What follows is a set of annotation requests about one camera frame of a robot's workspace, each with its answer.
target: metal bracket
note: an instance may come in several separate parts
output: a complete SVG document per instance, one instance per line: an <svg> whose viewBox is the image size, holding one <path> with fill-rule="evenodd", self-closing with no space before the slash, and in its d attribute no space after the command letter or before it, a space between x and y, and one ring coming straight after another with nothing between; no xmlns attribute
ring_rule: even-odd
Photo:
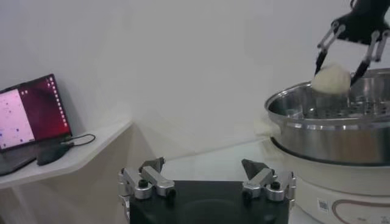
<svg viewBox="0 0 390 224"><path fill-rule="evenodd" d="M119 201L122 204L124 215L127 219L127 223L130 223L130 196L121 196L119 195Z"/></svg>
<svg viewBox="0 0 390 224"><path fill-rule="evenodd" d="M330 41L325 44L325 41L330 37L330 35L335 31L336 33L334 34L334 36L330 39ZM337 39L337 37L340 36L341 33L343 33L344 31L346 30L346 26L345 25L339 25L339 23L337 21L335 21L330 29L328 30L328 32L325 34L325 36L322 38L322 40L320 41L320 43L317 45L317 48L321 49L321 51L328 51L330 45L333 44L333 42L335 42L335 40Z"/></svg>
<svg viewBox="0 0 390 224"><path fill-rule="evenodd" d="M283 201L285 198L290 201L290 208L295 204L295 191L297 179L292 172L282 172L274 182L266 186L268 200Z"/></svg>
<svg viewBox="0 0 390 224"><path fill-rule="evenodd" d="M122 171L118 172L118 194L120 196L128 196L131 194L131 189L129 189L127 181L123 177Z"/></svg>
<svg viewBox="0 0 390 224"><path fill-rule="evenodd" d="M382 40L377 44L377 41L380 37L380 32L375 31L371 34L371 43L367 49L366 55L363 58L363 61L360 63L358 69L355 72L355 75L351 79L351 86L355 84L362 76L366 73L368 67L370 66L372 61L379 62L381 60L383 50L386 46L386 41L390 35L390 30L385 30L382 33ZM375 45L377 46L377 50L374 56Z"/></svg>
<svg viewBox="0 0 390 224"><path fill-rule="evenodd" d="M261 189L274 180L274 174L271 169L264 168L251 180L243 182L243 196L246 200L260 196Z"/></svg>
<svg viewBox="0 0 390 224"><path fill-rule="evenodd" d="M130 186L130 194L139 200L148 199L152 195L152 185L142 179L138 172L133 168L125 168L122 171L125 185Z"/></svg>
<svg viewBox="0 0 390 224"><path fill-rule="evenodd" d="M330 41L327 44L325 44L325 41L330 37L330 35L336 29L337 29L337 31L334 34L334 36L330 39ZM328 50L330 48L330 45L333 44L333 42L335 42L337 37L339 37L340 34L343 33L345 30L346 30L345 25L339 25L339 23L337 21L332 23L330 30L325 34L325 36L322 38L320 43L317 45L317 48L321 49L321 51L318 54L318 57L316 60L316 71L315 71L314 75L316 75L321 70L322 64L325 61L325 57L328 54Z"/></svg>
<svg viewBox="0 0 390 224"><path fill-rule="evenodd" d="M151 166L143 167L141 176L156 187L156 192L159 196L172 198L176 195L175 182L165 179Z"/></svg>

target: screw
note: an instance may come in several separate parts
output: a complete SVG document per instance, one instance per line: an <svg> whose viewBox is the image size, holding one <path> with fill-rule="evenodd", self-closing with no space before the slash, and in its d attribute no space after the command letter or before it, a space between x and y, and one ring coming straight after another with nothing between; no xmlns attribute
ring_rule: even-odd
<svg viewBox="0 0 390 224"><path fill-rule="evenodd" d="M279 190L280 189L280 183L275 181L275 182L272 182L271 184L271 189L272 190Z"/></svg>
<svg viewBox="0 0 390 224"><path fill-rule="evenodd" d="M176 190L175 189L168 189L166 191L166 198L169 200L169 199L172 199L176 196Z"/></svg>
<svg viewBox="0 0 390 224"><path fill-rule="evenodd" d="M144 180L144 179L140 180L140 181L138 182L138 187L139 187L139 188L145 188L145 187L147 187L147 181Z"/></svg>
<svg viewBox="0 0 390 224"><path fill-rule="evenodd" d="M243 191L243 199L245 202L250 202L252 199L252 193L249 191Z"/></svg>

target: computer mouse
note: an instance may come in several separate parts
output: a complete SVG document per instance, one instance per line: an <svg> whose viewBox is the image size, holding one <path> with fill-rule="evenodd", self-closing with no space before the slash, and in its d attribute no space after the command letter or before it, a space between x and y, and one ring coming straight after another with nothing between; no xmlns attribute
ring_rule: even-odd
<svg viewBox="0 0 390 224"><path fill-rule="evenodd" d="M68 144L58 143L56 145L51 145L50 147L42 150L37 155L38 166L43 166L49 163L53 163L54 161L63 157L65 153L69 151L69 149L73 146L74 146L73 143L68 143Z"/></svg>

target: laptop screen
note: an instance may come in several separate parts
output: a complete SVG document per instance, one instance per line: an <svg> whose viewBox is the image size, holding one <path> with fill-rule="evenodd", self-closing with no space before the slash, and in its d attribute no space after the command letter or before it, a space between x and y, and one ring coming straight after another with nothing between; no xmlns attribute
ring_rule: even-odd
<svg viewBox="0 0 390 224"><path fill-rule="evenodd" d="M0 149L71 135L54 75L0 92Z"/></svg>

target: black base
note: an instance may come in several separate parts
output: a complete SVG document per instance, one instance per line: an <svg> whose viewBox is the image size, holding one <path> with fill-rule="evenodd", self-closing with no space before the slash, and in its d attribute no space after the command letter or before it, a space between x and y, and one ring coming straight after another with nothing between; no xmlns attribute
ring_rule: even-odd
<svg viewBox="0 0 390 224"><path fill-rule="evenodd" d="M131 224L287 224L289 202L260 198L245 203L239 181L175 181L171 200L153 194L130 199Z"/></svg>

